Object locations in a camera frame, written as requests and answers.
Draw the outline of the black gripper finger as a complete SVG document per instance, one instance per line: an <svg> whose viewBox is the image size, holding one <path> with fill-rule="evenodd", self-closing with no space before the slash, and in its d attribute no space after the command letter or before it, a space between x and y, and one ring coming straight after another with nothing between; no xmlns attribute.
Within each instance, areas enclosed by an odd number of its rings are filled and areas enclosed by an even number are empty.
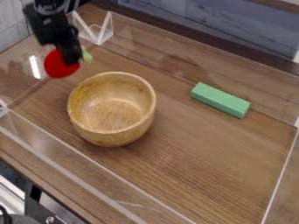
<svg viewBox="0 0 299 224"><path fill-rule="evenodd" d="M77 47L74 45L58 45L62 57L67 65L75 64L79 61Z"/></svg>
<svg viewBox="0 0 299 224"><path fill-rule="evenodd" d="M79 29L71 28L71 61L78 62L82 58L82 47L79 41Z"/></svg>

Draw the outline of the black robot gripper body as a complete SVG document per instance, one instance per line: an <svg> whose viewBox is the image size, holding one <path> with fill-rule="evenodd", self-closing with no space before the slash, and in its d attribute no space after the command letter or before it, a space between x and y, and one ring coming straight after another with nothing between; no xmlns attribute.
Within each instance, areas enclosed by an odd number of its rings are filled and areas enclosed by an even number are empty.
<svg viewBox="0 0 299 224"><path fill-rule="evenodd" d="M78 41L78 29L66 13L67 0L32 0L23 7L23 14L39 43L73 46Z"/></svg>

